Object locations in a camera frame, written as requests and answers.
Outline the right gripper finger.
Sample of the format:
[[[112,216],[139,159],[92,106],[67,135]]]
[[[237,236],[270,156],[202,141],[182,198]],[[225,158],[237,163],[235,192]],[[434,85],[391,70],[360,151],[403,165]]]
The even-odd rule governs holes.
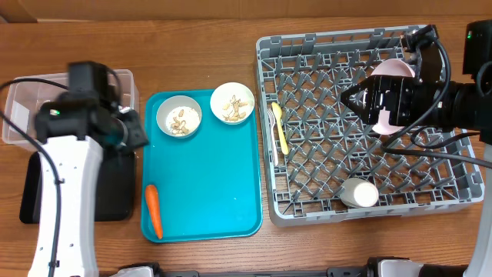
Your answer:
[[[352,102],[351,100],[342,100],[341,102],[360,118],[363,123],[371,124],[370,109],[368,107]]]
[[[367,89],[372,85],[372,79],[366,78],[365,80],[345,89],[340,96],[340,100],[343,103],[348,103],[351,99],[356,102],[366,102]]]

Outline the grey bowl with food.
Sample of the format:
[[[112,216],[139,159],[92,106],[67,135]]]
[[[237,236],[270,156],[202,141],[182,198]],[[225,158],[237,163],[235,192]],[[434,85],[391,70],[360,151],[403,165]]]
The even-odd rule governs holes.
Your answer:
[[[192,136],[198,130],[201,119],[201,106],[185,95],[175,95],[164,100],[156,115],[160,130],[178,139]]]

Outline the orange carrot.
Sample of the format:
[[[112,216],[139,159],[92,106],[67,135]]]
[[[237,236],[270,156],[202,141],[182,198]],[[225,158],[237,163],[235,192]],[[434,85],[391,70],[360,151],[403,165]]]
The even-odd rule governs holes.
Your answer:
[[[163,228],[161,224],[160,204],[158,190],[155,185],[147,185],[145,187],[145,201],[147,203],[151,222],[158,239],[163,238]]]

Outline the yellow plastic spoon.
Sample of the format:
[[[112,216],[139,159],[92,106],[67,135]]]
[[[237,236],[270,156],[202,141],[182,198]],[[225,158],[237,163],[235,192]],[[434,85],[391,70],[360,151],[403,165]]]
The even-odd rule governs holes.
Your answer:
[[[287,155],[289,153],[289,148],[288,148],[287,140],[285,138],[285,134],[284,134],[284,130],[282,127],[282,122],[281,122],[282,109],[281,109],[280,105],[276,102],[271,103],[271,108],[272,108],[272,112],[274,113],[274,117],[275,117],[277,127],[278,127],[278,138],[279,138],[280,145],[281,145],[281,151],[284,155]]]

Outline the white plastic cup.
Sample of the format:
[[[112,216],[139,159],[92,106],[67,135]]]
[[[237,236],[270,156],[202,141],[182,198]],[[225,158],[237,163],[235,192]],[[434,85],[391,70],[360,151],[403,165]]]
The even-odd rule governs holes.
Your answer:
[[[349,178],[342,183],[341,201],[352,208],[369,208],[379,199],[376,185],[359,178]]]

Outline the white plastic fork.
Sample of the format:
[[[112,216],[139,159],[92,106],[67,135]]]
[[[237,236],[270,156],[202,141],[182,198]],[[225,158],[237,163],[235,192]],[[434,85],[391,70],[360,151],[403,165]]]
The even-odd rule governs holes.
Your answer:
[[[271,108],[268,108],[268,121],[269,121],[269,129],[271,135],[271,147],[273,153],[273,163],[274,166],[278,166],[278,150],[276,146],[276,141],[274,137],[274,127],[275,127],[275,117]]]

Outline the white bowl with peanuts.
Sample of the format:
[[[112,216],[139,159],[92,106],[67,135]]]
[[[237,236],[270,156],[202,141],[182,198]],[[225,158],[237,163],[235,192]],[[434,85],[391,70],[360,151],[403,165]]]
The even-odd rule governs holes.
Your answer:
[[[211,111],[225,124],[239,125],[254,114],[253,92],[238,82],[219,85],[211,94]]]

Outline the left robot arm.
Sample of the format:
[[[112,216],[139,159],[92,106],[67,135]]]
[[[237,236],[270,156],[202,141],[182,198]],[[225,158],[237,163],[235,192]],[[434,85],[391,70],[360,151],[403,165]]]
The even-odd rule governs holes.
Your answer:
[[[42,200],[30,276],[97,276],[94,225],[105,150],[128,153],[148,144],[138,113],[121,107],[121,85],[97,62],[68,66],[68,87],[35,116]]]

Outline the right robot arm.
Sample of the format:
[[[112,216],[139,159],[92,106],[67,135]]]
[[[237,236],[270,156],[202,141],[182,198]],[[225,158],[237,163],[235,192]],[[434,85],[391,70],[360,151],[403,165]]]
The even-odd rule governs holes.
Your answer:
[[[404,51],[413,56],[414,75],[390,73],[366,78],[341,93],[341,102],[364,123],[375,125],[380,113],[388,111],[387,123],[400,127],[381,146],[386,153],[447,159],[491,169],[491,22],[482,20],[467,25],[463,73],[471,83],[451,81],[449,56],[435,25],[427,25],[401,36]],[[407,132],[411,138],[426,128],[449,132],[462,128],[439,144],[418,145],[415,150],[393,149],[391,144]],[[467,136],[476,135],[485,144],[482,159],[447,154],[442,149]]]

